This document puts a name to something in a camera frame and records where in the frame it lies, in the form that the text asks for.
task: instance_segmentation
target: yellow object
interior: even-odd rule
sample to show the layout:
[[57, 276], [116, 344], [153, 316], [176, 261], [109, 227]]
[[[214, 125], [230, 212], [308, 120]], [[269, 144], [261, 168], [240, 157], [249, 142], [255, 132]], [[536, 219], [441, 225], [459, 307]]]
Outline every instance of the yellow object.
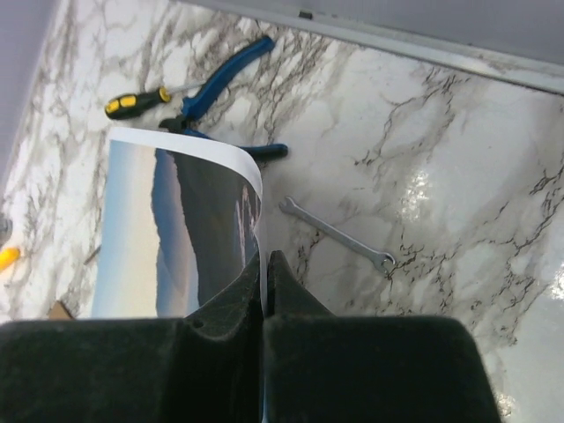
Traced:
[[137, 97], [135, 95], [127, 95], [120, 99], [120, 104], [123, 108], [132, 108], [137, 103]]
[[167, 89], [164, 86], [159, 88], [159, 96], [160, 99], [163, 100], [165, 103], [168, 103], [171, 99], [170, 94], [168, 93]]
[[106, 113], [114, 113], [118, 108], [120, 108], [120, 102], [118, 100], [111, 100], [106, 105]]
[[0, 271], [8, 269], [12, 263], [19, 259], [19, 249], [3, 249], [0, 251]]

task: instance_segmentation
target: gray wall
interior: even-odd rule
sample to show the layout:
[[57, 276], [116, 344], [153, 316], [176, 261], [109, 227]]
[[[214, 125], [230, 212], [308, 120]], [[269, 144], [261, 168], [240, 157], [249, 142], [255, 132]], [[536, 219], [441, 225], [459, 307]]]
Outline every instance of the gray wall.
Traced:
[[57, 0], [0, 0], [0, 181]]
[[[190, 0], [209, 4], [206, 0]], [[305, 9], [564, 64], [564, 0], [215, 0], [296, 16]]]

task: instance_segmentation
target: white marble countertop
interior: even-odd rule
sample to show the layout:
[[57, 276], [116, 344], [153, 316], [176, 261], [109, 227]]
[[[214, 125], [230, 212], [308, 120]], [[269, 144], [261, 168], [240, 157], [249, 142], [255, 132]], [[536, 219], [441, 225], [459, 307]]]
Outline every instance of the white marble countertop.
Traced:
[[[263, 33], [277, 47], [200, 129], [290, 146], [263, 171], [270, 249], [337, 314], [454, 316], [508, 421], [560, 421], [564, 100], [166, 0], [62, 1], [4, 194], [24, 257], [0, 275], [0, 319], [41, 318], [58, 299], [88, 313], [96, 263], [83, 262], [100, 242], [115, 125], [105, 101], [206, 78]], [[154, 129], [179, 104], [125, 124]], [[384, 278], [283, 215], [286, 195], [398, 267]]]

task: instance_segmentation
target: open-end wrench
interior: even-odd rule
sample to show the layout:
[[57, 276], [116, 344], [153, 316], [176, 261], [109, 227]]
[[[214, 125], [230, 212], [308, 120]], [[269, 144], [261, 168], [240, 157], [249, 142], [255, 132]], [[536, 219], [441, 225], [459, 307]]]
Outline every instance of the open-end wrench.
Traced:
[[388, 271], [388, 269], [384, 267], [384, 263], [391, 262], [394, 265], [396, 264], [396, 259], [391, 254], [382, 253], [380, 251], [376, 251], [375, 249], [371, 249], [368, 245], [355, 240], [352, 236], [349, 236], [344, 232], [339, 231], [334, 226], [323, 222], [321, 219], [317, 218], [309, 211], [306, 211], [299, 207], [291, 197], [286, 197], [285, 201], [281, 202], [278, 207], [280, 207], [280, 210], [282, 212], [286, 214], [292, 214], [293, 216], [302, 219], [306, 223], [309, 223], [311, 226], [316, 227], [320, 231], [324, 232], [335, 241], [338, 241], [341, 244], [345, 245], [355, 253], [366, 257], [372, 262], [372, 264], [378, 271], [386, 276], [390, 274], [390, 271]]

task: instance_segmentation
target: white paper edge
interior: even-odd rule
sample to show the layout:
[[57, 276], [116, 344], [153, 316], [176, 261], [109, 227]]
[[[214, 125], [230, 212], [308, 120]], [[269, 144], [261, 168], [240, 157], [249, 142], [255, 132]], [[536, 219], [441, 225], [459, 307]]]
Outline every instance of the white paper edge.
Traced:
[[115, 127], [109, 131], [107, 140], [120, 141], [134, 145], [145, 145], [147, 147], [169, 150], [171, 152], [181, 152], [182, 154], [187, 154], [192, 157], [208, 160], [212, 163], [217, 163], [218, 165], [233, 170], [250, 183], [261, 202], [261, 210], [258, 214], [258, 221], [255, 223], [255, 227], [253, 228], [253, 233], [256, 237], [260, 259], [261, 304], [263, 306], [263, 314], [266, 315], [267, 256], [266, 251], [263, 250], [263, 246], [266, 245], [266, 231], [264, 230], [262, 222], [264, 208], [263, 180], [258, 166], [250, 155], [239, 147], [220, 143], [219, 141], [191, 137], [188, 135], [171, 134], [169, 132], [160, 132], [156, 130], [138, 130], [133, 128]]

